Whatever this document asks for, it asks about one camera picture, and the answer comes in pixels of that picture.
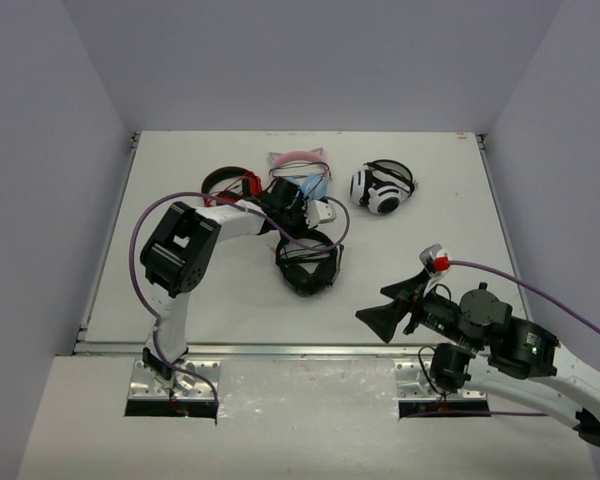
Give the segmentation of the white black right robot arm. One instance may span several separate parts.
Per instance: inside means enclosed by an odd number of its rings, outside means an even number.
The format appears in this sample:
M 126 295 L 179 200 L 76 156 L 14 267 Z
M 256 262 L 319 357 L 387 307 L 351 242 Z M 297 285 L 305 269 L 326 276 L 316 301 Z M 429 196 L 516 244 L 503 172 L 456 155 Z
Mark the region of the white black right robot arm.
M 493 393 L 530 407 L 600 448 L 600 372 L 580 360 L 546 328 L 514 315 L 486 283 L 459 301 L 436 285 L 452 266 L 435 260 L 416 276 L 382 288 L 390 303 L 355 316 L 385 343 L 425 327 L 444 337 L 433 349 L 425 378 L 439 395 L 463 388 Z

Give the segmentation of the black headset with microphone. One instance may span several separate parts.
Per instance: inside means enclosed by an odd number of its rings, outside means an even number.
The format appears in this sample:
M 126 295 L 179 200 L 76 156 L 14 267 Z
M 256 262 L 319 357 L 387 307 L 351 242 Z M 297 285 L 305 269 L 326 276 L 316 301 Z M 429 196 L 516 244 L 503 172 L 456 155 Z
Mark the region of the black headset with microphone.
M 308 241 L 312 249 L 281 237 L 275 250 L 275 264 L 284 282 L 297 295 L 313 296 L 331 287 L 337 280 L 344 246 L 335 245 L 318 230 L 303 233 L 299 240 Z

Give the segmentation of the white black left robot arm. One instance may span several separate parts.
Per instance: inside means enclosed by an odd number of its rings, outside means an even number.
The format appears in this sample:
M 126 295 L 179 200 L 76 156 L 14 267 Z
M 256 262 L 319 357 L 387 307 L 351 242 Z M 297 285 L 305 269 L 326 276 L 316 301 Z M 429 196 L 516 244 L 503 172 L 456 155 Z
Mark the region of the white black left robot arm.
M 172 203 L 139 255 L 152 293 L 145 305 L 155 317 L 143 349 L 145 365 L 162 379 L 173 379 L 176 363 L 188 352 L 190 294 L 202 282 L 218 243 L 273 229 L 302 232 L 308 228 L 306 210 L 300 187 L 282 178 L 235 202 L 217 199 L 210 207 Z

